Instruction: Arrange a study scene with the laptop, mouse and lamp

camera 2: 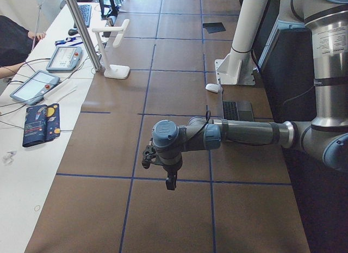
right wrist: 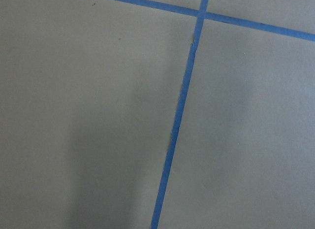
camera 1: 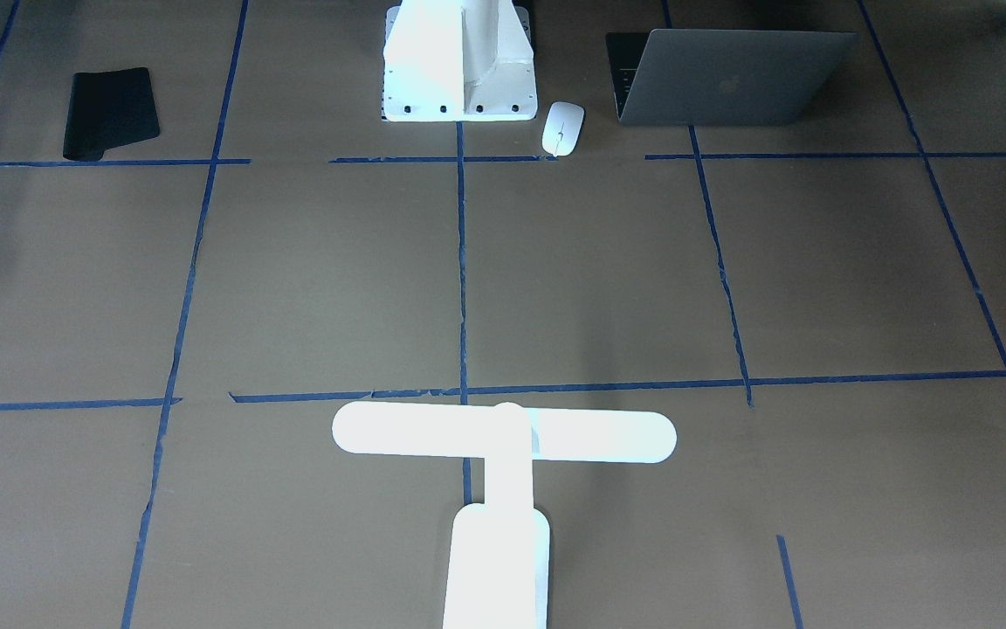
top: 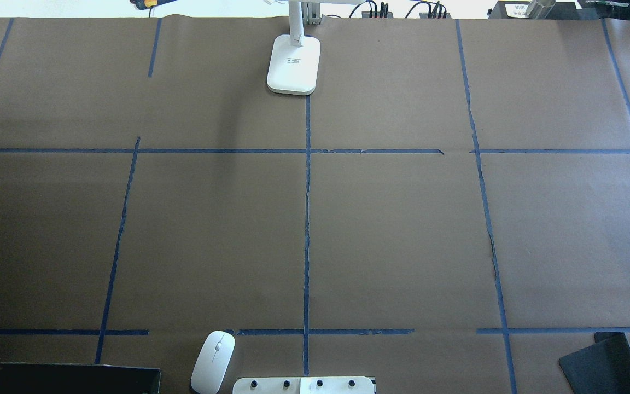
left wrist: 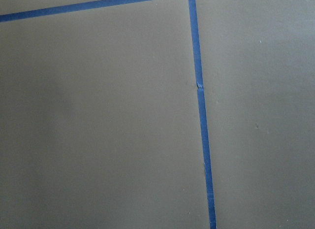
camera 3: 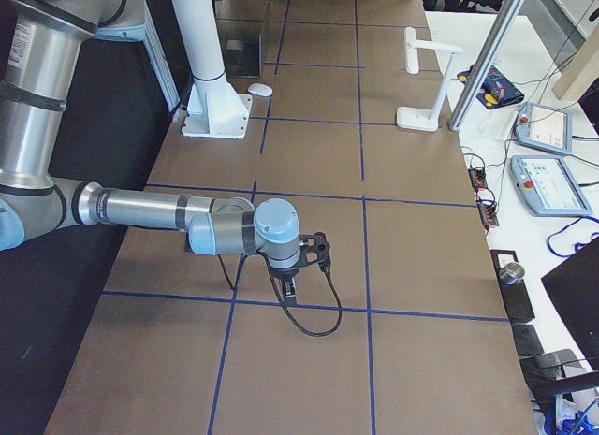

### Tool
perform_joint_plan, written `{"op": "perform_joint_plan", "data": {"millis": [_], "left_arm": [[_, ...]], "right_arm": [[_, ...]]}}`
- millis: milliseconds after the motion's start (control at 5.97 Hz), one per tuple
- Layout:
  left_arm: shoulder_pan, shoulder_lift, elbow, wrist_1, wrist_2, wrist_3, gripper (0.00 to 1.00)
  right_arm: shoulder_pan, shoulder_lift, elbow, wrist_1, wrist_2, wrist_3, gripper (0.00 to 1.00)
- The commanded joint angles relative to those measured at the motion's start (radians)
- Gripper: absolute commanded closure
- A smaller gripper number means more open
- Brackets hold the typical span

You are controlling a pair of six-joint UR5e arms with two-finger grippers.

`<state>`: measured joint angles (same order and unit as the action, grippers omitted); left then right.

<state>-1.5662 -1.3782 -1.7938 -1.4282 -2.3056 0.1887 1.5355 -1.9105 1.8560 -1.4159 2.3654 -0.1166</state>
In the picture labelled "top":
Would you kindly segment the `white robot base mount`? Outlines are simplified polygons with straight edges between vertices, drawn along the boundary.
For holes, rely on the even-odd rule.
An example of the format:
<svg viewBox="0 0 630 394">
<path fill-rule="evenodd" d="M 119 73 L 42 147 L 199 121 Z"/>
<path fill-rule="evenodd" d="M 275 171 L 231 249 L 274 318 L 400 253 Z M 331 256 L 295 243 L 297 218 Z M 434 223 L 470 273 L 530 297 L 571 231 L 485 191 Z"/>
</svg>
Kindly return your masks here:
<svg viewBox="0 0 630 394">
<path fill-rule="evenodd" d="M 376 393 L 366 376 L 248 377 L 238 379 L 232 393 Z"/>
</svg>

